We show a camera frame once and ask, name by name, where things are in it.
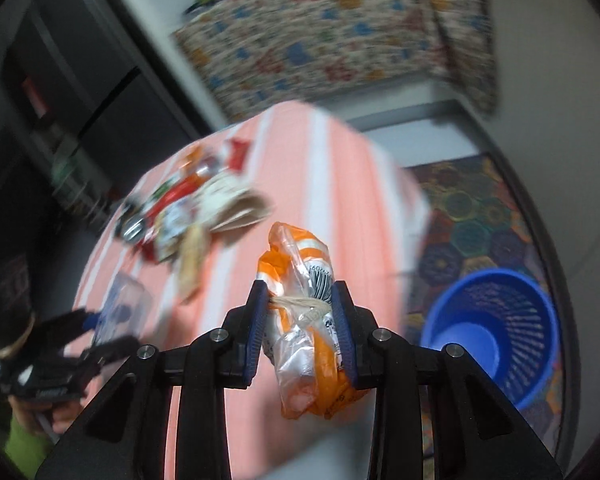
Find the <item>green sleeve forearm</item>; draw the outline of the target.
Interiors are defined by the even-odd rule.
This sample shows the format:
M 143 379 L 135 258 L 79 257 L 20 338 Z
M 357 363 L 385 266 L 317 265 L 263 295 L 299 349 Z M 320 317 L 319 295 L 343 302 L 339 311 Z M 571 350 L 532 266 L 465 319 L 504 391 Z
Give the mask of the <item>green sleeve forearm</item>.
M 27 479 L 35 477 L 52 448 L 53 443 L 47 434 L 30 431 L 15 417 L 12 418 L 4 452 Z

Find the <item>left hand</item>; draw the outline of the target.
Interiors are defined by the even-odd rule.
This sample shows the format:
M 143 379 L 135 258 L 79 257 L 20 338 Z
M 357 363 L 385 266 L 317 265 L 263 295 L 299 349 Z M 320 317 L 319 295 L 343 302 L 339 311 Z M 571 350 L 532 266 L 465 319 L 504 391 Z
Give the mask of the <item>left hand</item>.
M 12 408 L 15 420 L 30 434 L 42 434 L 44 432 L 44 428 L 38 420 L 39 414 L 45 417 L 55 434 L 63 434 L 83 411 L 80 400 L 46 404 L 30 402 L 16 396 L 9 396 L 7 400 Z

